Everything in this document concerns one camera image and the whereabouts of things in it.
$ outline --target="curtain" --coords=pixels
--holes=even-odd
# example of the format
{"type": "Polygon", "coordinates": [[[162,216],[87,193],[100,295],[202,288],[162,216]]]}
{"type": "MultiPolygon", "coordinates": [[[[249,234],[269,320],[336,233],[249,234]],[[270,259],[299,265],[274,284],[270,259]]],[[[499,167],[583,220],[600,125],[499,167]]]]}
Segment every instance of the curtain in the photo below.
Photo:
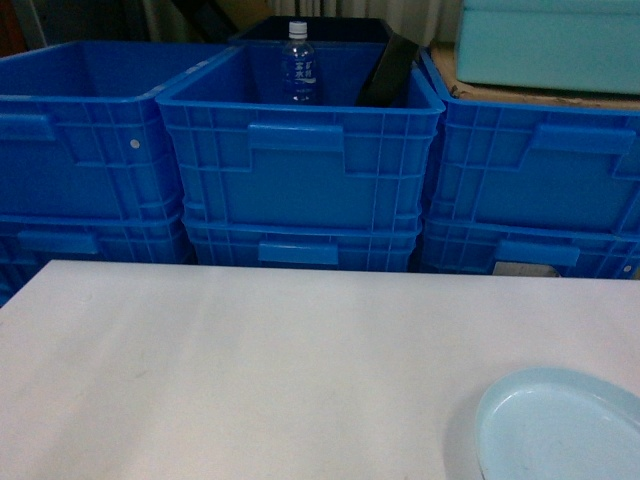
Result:
{"type": "Polygon", "coordinates": [[[420,45],[454,41],[461,0],[268,0],[276,15],[382,18],[420,45]]]}

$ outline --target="bottle label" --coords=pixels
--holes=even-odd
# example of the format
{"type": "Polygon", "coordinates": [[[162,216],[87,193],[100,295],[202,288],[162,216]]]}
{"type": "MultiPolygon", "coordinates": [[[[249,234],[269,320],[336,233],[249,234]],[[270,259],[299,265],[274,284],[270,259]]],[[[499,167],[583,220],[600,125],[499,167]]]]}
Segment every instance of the bottle label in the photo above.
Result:
{"type": "Polygon", "coordinates": [[[316,61],[313,54],[304,57],[283,55],[284,92],[294,101],[314,101],[317,79],[316,61]]]}

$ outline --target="plate rim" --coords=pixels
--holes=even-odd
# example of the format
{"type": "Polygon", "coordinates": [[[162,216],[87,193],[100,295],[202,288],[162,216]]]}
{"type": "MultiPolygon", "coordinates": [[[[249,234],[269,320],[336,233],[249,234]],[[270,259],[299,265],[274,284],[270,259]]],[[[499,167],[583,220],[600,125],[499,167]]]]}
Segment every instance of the plate rim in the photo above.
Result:
{"type": "Polygon", "coordinates": [[[483,446],[483,437],[485,436],[483,426],[497,410],[492,406],[496,405],[498,399],[503,399],[499,402],[501,404],[522,387],[529,386],[530,388],[532,385],[555,385],[574,392],[586,393],[588,396],[594,397],[596,402],[635,424],[640,432],[640,397],[628,390],[594,375],[563,367],[520,369],[508,373],[492,383],[483,393],[476,409],[474,429],[476,459],[484,480],[502,480],[486,473],[488,468],[484,452],[487,448],[483,446]]]}

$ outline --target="bottle cap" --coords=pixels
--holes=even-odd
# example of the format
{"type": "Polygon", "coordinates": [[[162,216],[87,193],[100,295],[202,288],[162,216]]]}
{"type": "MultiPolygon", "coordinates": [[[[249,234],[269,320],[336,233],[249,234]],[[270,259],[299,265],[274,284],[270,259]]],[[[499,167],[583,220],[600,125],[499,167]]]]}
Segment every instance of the bottle cap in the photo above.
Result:
{"type": "Polygon", "coordinates": [[[307,38],[307,22],[289,22],[289,38],[305,40],[307,38]]]}

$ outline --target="light blue box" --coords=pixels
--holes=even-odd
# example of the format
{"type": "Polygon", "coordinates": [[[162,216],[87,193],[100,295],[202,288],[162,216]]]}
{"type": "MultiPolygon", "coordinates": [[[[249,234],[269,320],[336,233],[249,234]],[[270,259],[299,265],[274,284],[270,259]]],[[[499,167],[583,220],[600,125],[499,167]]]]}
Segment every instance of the light blue box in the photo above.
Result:
{"type": "Polygon", "coordinates": [[[465,0],[458,79],[640,94],[640,0],[465,0]]]}

